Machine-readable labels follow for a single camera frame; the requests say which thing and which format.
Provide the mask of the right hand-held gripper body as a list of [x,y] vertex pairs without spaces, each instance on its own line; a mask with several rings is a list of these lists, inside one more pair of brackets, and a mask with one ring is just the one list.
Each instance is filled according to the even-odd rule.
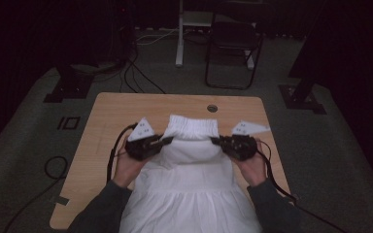
[[270,130],[269,126],[241,120],[232,129],[231,136],[220,136],[219,146],[228,156],[239,161],[245,161],[258,152],[254,134]]

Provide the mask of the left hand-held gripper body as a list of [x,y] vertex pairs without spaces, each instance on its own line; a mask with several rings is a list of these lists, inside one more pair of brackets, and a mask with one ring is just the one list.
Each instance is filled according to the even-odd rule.
[[161,136],[154,133],[147,119],[143,117],[128,136],[125,149],[132,158],[143,161],[158,154],[153,151],[153,146],[160,145],[159,138]]

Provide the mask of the white skirt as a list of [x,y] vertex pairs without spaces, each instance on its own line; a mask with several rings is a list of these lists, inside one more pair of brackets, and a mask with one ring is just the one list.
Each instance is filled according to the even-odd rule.
[[173,141],[136,178],[119,233],[261,233],[218,135],[214,119],[171,115]]

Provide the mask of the person's left hand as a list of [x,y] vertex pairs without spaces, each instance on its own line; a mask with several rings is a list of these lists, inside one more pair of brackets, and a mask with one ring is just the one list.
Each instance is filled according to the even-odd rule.
[[138,161],[132,158],[125,149],[126,140],[117,153],[116,170],[112,181],[122,188],[127,188],[138,177],[142,168],[149,162],[148,159]]

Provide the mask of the person's right hand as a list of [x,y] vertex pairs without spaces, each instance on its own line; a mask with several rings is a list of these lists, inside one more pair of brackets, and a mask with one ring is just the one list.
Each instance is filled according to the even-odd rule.
[[258,186],[266,181],[266,165],[262,157],[262,145],[261,141],[256,138],[257,153],[245,161],[240,161],[232,158],[232,161],[237,165],[244,180],[249,186]]

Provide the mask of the black stand base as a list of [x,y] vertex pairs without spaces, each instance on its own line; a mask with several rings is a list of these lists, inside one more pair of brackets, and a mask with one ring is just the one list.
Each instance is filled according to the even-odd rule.
[[315,38],[307,37],[299,54],[290,68],[289,76],[299,78],[297,85],[280,84],[279,89],[288,109],[310,110],[316,115],[325,115],[324,106],[317,101],[313,93],[316,79],[312,77],[312,67],[309,55],[314,50]]
[[61,103],[64,99],[86,99],[93,75],[83,74],[71,65],[57,64],[55,66],[59,80],[51,93],[44,99],[45,103]]

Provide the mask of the white metal stand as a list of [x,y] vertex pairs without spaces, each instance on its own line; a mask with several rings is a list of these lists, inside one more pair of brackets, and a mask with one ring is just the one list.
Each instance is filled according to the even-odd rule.
[[181,68],[184,65],[184,35],[185,26],[209,28],[213,14],[210,12],[188,11],[184,9],[186,0],[179,1],[178,13],[178,43],[175,57],[175,66]]

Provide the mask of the black folding chair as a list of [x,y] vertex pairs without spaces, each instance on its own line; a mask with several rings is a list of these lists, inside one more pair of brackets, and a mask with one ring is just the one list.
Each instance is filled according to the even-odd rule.
[[[270,23],[270,13],[257,12],[222,12],[213,13],[210,37],[206,51],[205,84],[209,87],[226,89],[248,89],[254,82],[254,74],[263,45],[263,33],[265,26]],[[249,82],[245,86],[233,86],[227,84],[211,83],[209,79],[211,49],[217,47],[222,50],[241,50],[248,53],[245,62],[253,56],[256,51],[254,68]]]

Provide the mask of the dark equipment cabinet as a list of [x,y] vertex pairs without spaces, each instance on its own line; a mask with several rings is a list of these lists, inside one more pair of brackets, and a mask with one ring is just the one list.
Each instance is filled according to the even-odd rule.
[[135,41],[134,5],[132,0],[107,0],[110,6],[112,39],[109,56],[116,62],[126,61]]

